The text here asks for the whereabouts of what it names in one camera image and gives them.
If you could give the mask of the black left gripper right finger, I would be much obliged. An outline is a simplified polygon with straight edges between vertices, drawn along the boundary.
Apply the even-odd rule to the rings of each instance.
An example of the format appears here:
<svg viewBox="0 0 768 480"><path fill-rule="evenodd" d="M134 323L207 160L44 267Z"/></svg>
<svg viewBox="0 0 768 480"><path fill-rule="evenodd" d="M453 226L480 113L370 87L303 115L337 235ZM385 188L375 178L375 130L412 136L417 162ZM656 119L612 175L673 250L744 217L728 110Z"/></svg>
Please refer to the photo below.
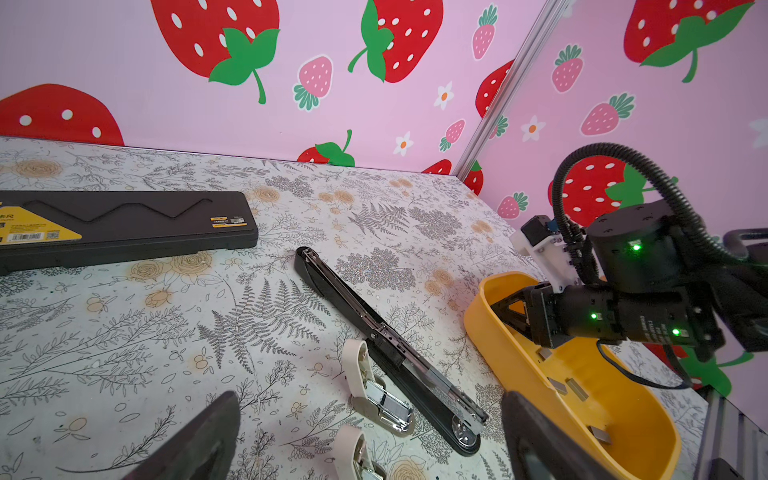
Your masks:
<svg viewBox="0 0 768 480"><path fill-rule="evenodd" d="M521 393L501 400L501 421L515 479L614 479Z"/></svg>

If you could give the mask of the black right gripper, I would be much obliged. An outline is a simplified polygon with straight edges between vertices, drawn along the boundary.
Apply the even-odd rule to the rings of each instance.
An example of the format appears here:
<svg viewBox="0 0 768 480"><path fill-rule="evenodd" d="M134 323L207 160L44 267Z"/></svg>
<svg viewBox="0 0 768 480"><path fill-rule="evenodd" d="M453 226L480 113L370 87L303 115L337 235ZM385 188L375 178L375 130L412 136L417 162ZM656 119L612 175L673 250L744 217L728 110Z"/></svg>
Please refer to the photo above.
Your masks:
<svg viewBox="0 0 768 480"><path fill-rule="evenodd" d="M508 327L529 327L529 339L545 348L558 348L571 341L570 314L575 299L570 287L556 293L549 283L517 290L490 305L496 317Z"/></svg>

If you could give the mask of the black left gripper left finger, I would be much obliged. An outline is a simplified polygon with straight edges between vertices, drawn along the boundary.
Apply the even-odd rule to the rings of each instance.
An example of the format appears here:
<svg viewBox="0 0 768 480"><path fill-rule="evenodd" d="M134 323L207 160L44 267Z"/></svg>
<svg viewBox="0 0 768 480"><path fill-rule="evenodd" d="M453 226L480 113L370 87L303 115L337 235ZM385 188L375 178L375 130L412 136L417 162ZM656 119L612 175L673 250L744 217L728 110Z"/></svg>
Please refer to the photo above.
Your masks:
<svg viewBox="0 0 768 480"><path fill-rule="evenodd" d="M226 479L240 423L238 397L226 391L124 479Z"/></svg>

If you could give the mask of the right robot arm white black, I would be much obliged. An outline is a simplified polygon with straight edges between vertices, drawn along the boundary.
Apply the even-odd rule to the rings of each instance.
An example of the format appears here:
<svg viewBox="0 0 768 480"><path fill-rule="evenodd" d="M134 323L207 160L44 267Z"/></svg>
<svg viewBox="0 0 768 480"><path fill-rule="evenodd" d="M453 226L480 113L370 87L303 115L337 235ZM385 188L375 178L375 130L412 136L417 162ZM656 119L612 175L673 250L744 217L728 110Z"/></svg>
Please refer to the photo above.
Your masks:
<svg viewBox="0 0 768 480"><path fill-rule="evenodd" d="M574 167L599 157L633 168L659 199L578 225L564 205L566 180ZM532 218L517 234L520 252L546 278L491 304L503 324L549 349L575 338L594 339L599 352L626 340L659 345L680 389L692 380L676 347L691 348L702 362L727 335L749 353L766 350L765 229L713 238L670 176L616 143L593 143L568 155L550 198L552 215Z"/></svg>

